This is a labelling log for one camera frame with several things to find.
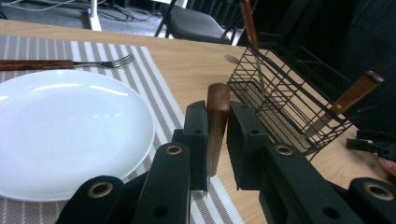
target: fork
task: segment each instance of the fork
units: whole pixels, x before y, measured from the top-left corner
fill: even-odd
[[[131,63],[134,55],[127,56],[108,62],[73,62],[71,60],[0,60],[0,71],[16,70],[39,70],[39,69],[61,69],[82,66],[101,66],[104,68],[117,69]]]

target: chair leg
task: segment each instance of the chair leg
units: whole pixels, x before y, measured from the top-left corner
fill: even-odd
[[[163,25],[165,24],[165,19],[163,19],[160,23],[160,25],[158,26],[157,31],[155,32],[155,37],[158,37],[158,35],[160,34],[161,30],[163,29]]]
[[[163,25],[164,25],[164,24],[167,24],[167,23],[169,22],[170,17],[171,17],[171,11],[172,11],[172,8],[173,8],[173,6],[175,5],[175,3],[176,3],[176,0],[172,0],[171,3],[169,4],[169,6],[166,7],[165,14],[163,15],[163,20],[161,21],[160,26],[158,27],[158,29],[157,29],[157,31],[155,32],[155,35],[154,35],[154,36],[158,37],[158,35],[159,35],[160,32],[161,32],[161,29],[163,28]]]

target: floor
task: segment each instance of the floor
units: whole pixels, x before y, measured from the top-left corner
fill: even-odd
[[[18,1],[18,3],[0,0],[0,2],[2,3],[0,9],[9,20],[91,29],[88,19],[89,2],[74,0],[34,0]],[[154,36],[162,20],[162,16],[156,11],[149,12],[137,7],[115,9],[110,8],[106,3],[99,5],[98,15],[103,31],[134,35]]]

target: cable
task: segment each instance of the cable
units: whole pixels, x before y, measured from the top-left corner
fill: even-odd
[[[22,7],[24,4],[29,4],[29,5],[35,5],[39,7],[45,7],[45,8],[28,8],[28,7]],[[67,2],[62,2],[62,3],[55,3],[52,1],[48,0],[35,0],[35,1],[29,1],[29,0],[16,0],[12,1],[9,3],[2,4],[2,6],[5,7],[14,7],[20,10],[26,10],[26,11],[46,11],[55,7],[65,7],[65,8],[71,8],[71,9],[78,9],[78,10],[86,10],[91,7],[90,3],[87,2],[80,2],[78,0],[69,0]],[[146,10],[141,10],[141,9],[133,9],[129,8],[132,11],[146,11]],[[145,18],[145,19],[140,19],[134,16],[134,14],[127,9],[120,8],[120,7],[111,7],[109,4],[106,4],[106,0],[102,0],[101,2],[98,3],[98,15],[103,17],[104,19],[107,20],[112,20],[112,21],[121,21],[121,22],[141,22],[141,21],[149,21],[153,16],[155,16],[155,13],[150,13],[150,15]]]
[[[12,5],[11,5],[11,4],[19,3],[19,2],[21,2],[21,1],[22,1],[22,0],[17,0],[17,1],[11,2],[11,3],[9,3],[9,4],[5,4],[5,5],[3,5],[3,6],[4,6],[4,7],[14,7],[14,8],[21,9],[21,10],[25,10],[25,11],[46,11],[46,10],[49,10],[49,9],[52,9],[52,8],[55,8],[55,7],[59,7],[59,6],[61,6],[61,5],[65,5],[65,4],[72,3],[72,2],[74,2],[74,1],[76,1],[76,0],[69,0],[69,1],[66,1],[66,2],[62,2],[62,3],[56,4],[56,5],[51,6],[51,7],[38,8],[38,9],[26,8],[26,7],[16,7],[16,6],[12,6]]]
[[[7,16],[2,11],[0,11],[0,19],[1,20],[8,20]]]

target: wire basket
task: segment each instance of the wire basket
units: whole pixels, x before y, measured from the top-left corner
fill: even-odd
[[[306,49],[291,54],[277,43],[260,50],[248,46],[228,81],[238,99],[255,110],[273,142],[293,145],[305,155],[327,146],[361,117],[356,105],[338,116],[330,110],[349,85]],[[332,120],[308,136],[305,132],[324,113]]]

